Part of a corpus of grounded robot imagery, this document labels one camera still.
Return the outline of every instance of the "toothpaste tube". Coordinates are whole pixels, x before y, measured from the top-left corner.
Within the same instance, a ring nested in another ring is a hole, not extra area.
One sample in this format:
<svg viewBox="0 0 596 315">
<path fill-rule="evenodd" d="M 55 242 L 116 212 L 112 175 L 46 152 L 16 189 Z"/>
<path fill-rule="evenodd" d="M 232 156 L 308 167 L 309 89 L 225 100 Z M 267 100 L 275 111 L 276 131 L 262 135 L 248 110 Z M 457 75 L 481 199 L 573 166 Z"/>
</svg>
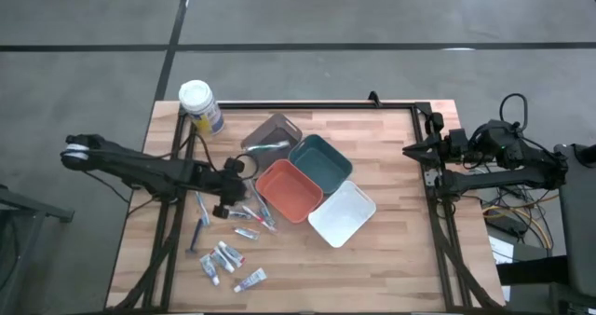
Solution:
<svg viewBox="0 0 596 315">
<path fill-rule="evenodd" d="M 278 232 L 273 226 L 270 226 L 264 219 L 263 217 L 259 216 L 258 214 L 254 213 L 251 208 L 247 207 L 247 206 L 242 206 L 242 209 L 244 209 L 245 212 L 248 212 L 252 217 L 254 217 L 254 219 L 256 219 L 257 221 L 259 221 L 259 223 L 261 223 L 264 227 L 268 228 L 269 231 L 271 232 Z"/>
<path fill-rule="evenodd" d="M 234 232 L 251 240 L 259 239 L 259 235 L 261 234 L 259 231 L 250 230 L 244 227 L 235 227 Z"/>
<path fill-rule="evenodd" d="M 257 198 L 259 204 L 261 205 L 261 208 L 259 208 L 261 216 L 270 226 L 274 226 L 276 224 L 276 221 L 271 216 L 271 212 L 269 212 L 269 208 L 267 207 L 267 204 L 264 202 L 264 199 L 261 197 L 261 194 L 259 194 L 257 189 L 254 187 L 254 182 L 252 180 L 249 180 L 248 183 L 249 187 L 251 188 L 252 194 Z"/>
<path fill-rule="evenodd" d="M 249 213 L 245 213 L 245 212 L 232 212 L 230 211 L 227 216 L 229 218 L 237 218 L 237 219 L 244 219 L 244 220 L 249 220 L 251 219 L 251 215 Z"/>
<path fill-rule="evenodd" d="M 201 266 L 203 266 L 205 273 L 207 273 L 211 278 L 211 281 L 213 281 L 213 284 L 216 286 L 220 284 L 220 278 L 217 276 L 217 271 L 215 270 L 215 265 L 213 265 L 213 262 L 211 261 L 211 256 L 205 254 L 199 261 L 201 262 Z"/>
<path fill-rule="evenodd" d="M 236 265 L 236 267 L 240 268 L 246 261 L 244 255 L 240 254 L 240 252 L 238 252 L 235 248 L 229 246 L 223 241 L 220 241 L 217 243 L 217 245 L 219 245 L 222 253 L 225 254 Z"/>
<path fill-rule="evenodd" d="M 234 292 L 238 293 L 240 291 L 246 291 L 249 287 L 254 286 L 265 279 L 267 279 L 267 275 L 264 274 L 263 268 L 260 267 L 238 286 L 234 287 Z"/>
<path fill-rule="evenodd" d="M 225 256 L 222 254 L 222 252 L 217 246 L 213 248 L 210 254 L 213 260 L 217 262 L 217 264 L 221 265 L 230 273 L 234 272 L 234 267 L 232 266 L 232 264 L 230 264 L 229 261 L 227 261 L 227 259 L 225 259 Z"/>
</svg>

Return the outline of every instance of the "label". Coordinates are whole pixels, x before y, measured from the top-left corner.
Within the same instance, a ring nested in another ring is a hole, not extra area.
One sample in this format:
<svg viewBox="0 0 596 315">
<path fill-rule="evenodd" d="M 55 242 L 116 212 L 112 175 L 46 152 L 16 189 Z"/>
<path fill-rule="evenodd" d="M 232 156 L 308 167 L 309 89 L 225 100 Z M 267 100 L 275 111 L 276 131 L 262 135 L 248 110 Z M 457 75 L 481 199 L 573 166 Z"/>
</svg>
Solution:
<svg viewBox="0 0 596 315">
<path fill-rule="evenodd" d="M 224 127 L 224 116 L 215 100 L 211 101 L 202 114 L 189 113 L 188 115 L 200 134 L 215 134 Z"/>
</svg>

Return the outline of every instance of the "white lid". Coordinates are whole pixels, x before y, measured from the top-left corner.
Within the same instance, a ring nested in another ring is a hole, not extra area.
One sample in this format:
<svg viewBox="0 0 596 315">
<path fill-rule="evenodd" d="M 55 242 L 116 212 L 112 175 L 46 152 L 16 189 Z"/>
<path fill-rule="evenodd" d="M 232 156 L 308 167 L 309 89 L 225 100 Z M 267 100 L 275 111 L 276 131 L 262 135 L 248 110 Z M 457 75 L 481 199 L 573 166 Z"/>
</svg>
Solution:
<svg viewBox="0 0 596 315">
<path fill-rule="evenodd" d="M 201 111 L 213 99 L 209 85 L 200 80 L 188 81 L 180 86 L 178 98 L 184 109 L 188 111 Z"/>
<path fill-rule="evenodd" d="M 308 222 L 332 247 L 345 244 L 376 212 L 374 201 L 351 181 L 308 215 Z"/>
</svg>

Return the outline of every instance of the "plastic bin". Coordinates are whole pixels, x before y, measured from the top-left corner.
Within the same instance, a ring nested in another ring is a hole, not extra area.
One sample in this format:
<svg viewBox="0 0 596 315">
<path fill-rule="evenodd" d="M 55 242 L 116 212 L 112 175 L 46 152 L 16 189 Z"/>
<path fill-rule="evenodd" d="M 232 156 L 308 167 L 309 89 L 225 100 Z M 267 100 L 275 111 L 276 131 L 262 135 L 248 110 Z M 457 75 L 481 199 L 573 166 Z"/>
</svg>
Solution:
<svg viewBox="0 0 596 315">
<path fill-rule="evenodd" d="M 288 141 L 290 146 L 274 151 L 263 151 L 251 153 L 259 161 L 261 171 L 267 169 L 271 164 L 281 158 L 287 158 L 290 151 L 302 139 L 302 132 L 289 119 L 282 114 L 274 114 L 261 124 L 255 131 L 249 134 L 240 146 L 242 148 L 258 144 L 274 144 Z"/>
<path fill-rule="evenodd" d="M 352 163 L 317 134 L 307 136 L 290 152 L 289 160 L 330 195 L 352 172 Z"/>
<path fill-rule="evenodd" d="M 303 222 L 323 200 L 317 184 L 287 159 L 274 162 L 257 180 L 256 188 L 290 222 Z"/>
<path fill-rule="evenodd" d="M 376 204 L 351 181 L 345 181 L 308 215 L 308 223 L 332 247 L 338 248 L 376 212 Z"/>
</svg>

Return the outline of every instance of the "orange bin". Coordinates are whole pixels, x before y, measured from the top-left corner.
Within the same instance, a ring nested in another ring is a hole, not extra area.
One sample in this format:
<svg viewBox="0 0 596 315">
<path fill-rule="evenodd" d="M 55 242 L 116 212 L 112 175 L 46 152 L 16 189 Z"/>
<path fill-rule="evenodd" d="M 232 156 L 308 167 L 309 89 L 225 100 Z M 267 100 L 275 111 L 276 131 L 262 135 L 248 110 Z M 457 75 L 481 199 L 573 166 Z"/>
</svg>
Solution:
<svg viewBox="0 0 596 315">
<path fill-rule="evenodd" d="M 323 191 L 287 159 L 274 162 L 259 176 L 257 191 L 290 222 L 300 223 L 323 200 Z"/>
</svg>

